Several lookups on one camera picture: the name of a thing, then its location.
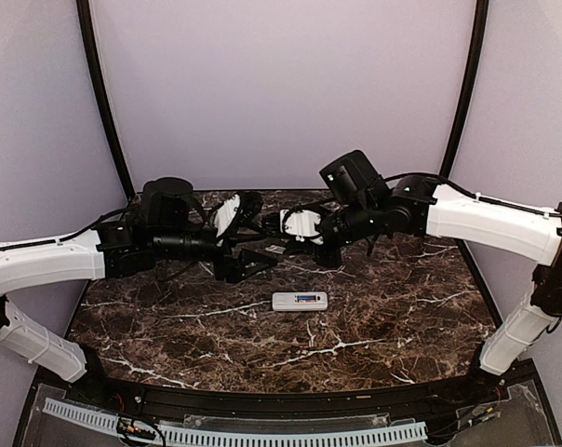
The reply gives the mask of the white remote control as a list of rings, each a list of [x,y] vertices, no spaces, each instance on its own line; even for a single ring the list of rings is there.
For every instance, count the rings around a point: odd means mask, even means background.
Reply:
[[[275,292],[272,299],[275,312],[326,311],[328,296],[325,292]]]

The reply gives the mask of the blue battery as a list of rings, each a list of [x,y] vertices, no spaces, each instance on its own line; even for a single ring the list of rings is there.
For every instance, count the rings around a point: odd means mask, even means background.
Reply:
[[[298,297],[298,301],[299,302],[315,302],[317,301],[317,298],[315,296],[311,296],[311,295],[307,295],[307,296],[299,296]]]

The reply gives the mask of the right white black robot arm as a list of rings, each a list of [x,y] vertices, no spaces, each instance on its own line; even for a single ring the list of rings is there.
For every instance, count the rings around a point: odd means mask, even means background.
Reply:
[[[340,263],[340,249],[395,233],[447,237],[509,251],[535,262],[532,289],[483,344],[479,368],[463,377],[458,395],[477,404],[514,360],[562,319],[562,202],[530,207],[471,193],[429,173],[404,173],[389,186],[360,150],[319,172],[339,209],[302,205],[280,213],[279,228],[310,243],[320,264]]]

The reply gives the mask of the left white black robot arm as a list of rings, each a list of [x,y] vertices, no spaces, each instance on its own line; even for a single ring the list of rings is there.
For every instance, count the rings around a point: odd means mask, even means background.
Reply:
[[[237,231],[261,211],[261,195],[238,193],[209,219],[193,186],[164,177],[143,186],[140,202],[101,216],[70,235],[0,243],[0,345],[68,383],[95,406],[114,399],[114,384],[89,348],[69,342],[21,312],[7,294],[70,280],[125,278],[160,260],[210,262],[217,280],[237,284],[276,266],[274,257],[234,247]]]

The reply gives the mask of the white battery cover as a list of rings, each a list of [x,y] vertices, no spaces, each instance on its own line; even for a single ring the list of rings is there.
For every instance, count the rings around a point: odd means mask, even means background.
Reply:
[[[275,254],[283,254],[285,249],[283,247],[278,247],[278,246],[271,246],[265,249],[266,251],[275,253]]]

